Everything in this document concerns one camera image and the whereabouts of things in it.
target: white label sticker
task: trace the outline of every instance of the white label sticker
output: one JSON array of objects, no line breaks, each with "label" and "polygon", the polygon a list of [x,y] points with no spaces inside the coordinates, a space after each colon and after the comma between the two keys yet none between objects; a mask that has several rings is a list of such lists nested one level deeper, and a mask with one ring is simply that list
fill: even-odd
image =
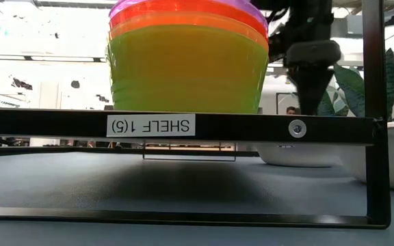
[{"label": "white label sticker", "polygon": [[169,137],[195,135],[195,114],[107,116],[107,137]]}]

